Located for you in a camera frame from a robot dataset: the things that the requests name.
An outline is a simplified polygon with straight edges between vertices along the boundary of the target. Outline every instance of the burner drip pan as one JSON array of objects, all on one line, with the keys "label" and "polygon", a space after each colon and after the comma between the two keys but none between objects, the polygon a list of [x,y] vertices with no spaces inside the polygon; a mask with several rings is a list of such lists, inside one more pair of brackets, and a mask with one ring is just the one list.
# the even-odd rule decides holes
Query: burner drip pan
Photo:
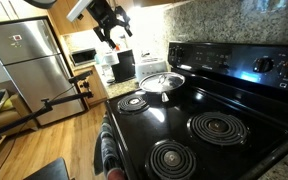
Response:
[{"label": "burner drip pan", "polygon": [[232,115],[206,112],[188,121],[190,131],[209,143],[232,146],[246,142],[248,128]]},{"label": "burner drip pan", "polygon": [[122,114],[135,114],[145,111],[149,105],[139,95],[131,95],[118,102],[118,111]]},{"label": "burner drip pan", "polygon": [[195,172],[196,158],[187,147],[175,141],[156,143],[149,153],[147,171],[153,170],[159,179],[185,180]]}]

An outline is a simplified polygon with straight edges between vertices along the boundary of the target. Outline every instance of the coffee maker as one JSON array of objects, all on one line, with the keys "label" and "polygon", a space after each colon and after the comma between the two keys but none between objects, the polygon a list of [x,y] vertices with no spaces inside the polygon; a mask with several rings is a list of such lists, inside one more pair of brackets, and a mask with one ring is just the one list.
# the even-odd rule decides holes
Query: coffee maker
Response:
[{"label": "coffee maker", "polygon": [[115,83],[130,80],[135,77],[135,60],[133,51],[125,50],[117,52],[118,64],[112,65]]}]

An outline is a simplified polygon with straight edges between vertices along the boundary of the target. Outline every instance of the stainless steel refrigerator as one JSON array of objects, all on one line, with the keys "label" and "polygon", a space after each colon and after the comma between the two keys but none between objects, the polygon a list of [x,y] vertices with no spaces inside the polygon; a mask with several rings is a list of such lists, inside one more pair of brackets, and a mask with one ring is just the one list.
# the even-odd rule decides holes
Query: stainless steel refrigerator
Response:
[{"label": "stainless steel refrigerator", "polygon": [[[69,71],[46,18],[0,24],[0,63],[34,112],[44,98],[68,90]],[[76,94],[76,88],[60,97]],[[37,118],[41,125],[84,111],[81,100],[53,107]]]}]

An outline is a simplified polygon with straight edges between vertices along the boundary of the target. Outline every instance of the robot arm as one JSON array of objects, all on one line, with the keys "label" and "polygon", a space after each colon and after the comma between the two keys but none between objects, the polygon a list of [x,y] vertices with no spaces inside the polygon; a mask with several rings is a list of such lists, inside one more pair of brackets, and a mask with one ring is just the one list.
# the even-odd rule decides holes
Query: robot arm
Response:
[{"label": "robot arm", "polygon": [[[81,13],[84,9],[86,9],[98,22],[99,26],[95,27],[93,30],[100,41],[106,41],[112,49],[114,49],[116,45],[110,38],[110,32],[115,26],[124,27],[127,34],[132,36],[129,25],[130,18],[126,15],[126,12],[121,6],[116,7],[113,11],[106,0],[79,0],[67,15],[67,19],[71,22],[76,18],[81,19],[83,17],[81,16]],[[123,17],[124,21],[116,18],[116,15],[118,14]]]}]

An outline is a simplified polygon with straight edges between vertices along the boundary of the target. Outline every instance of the kitchen appliance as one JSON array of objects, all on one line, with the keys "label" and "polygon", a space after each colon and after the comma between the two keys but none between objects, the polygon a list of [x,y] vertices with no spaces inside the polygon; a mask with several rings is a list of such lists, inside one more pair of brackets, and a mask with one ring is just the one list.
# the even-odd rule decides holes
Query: kitchen appliance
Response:
[{"label": "kitchen appliance", "polygon": [[106,102],[128,179],[256,179],[288,154],[288,46],[171,42],[168,62],[178,101]]},{"label": "kitchen appliance", "polygon": [[[47,17],[0,23],[0,63],[34,112],[44,98],[54,98],[71,88],[67,69]],[[75,88],[61,94],[76,94]],[[37,118],[40,125],[84,111],[81,100],[57,105]]]},{"label": "kitchen appliance", "polygon": [[95,48],[88,48],[71,52],[70,58],[74,66],[79,66],[86,63],[95,62],[95,55],[96,55]]},{"label": "kitchen appliance", "polygon": [[115,82],[123,82],[134,78],[134,56],[131,49],[117,52],[118,64],[112,65]]},{"label": "kitchen appliance", "polygon": [[105,62],[105,64],[109,66],[120,63],[116,52],[110,52],[110,53],[105,54],[103,57],[103,61]]},{"label": "kitchen appliance", "polygon": [[150,101],[170,102],[179,96],[185,77],[174,72],[163,72],[144,78],[139,86],[149,96]]},{"label": "kitchen appliance", "polygon": [[157,58],[145,59],[142,62],[135,64],[137,82],[141,82],[146,76],[161,72],[167,72],[166,61]]}]

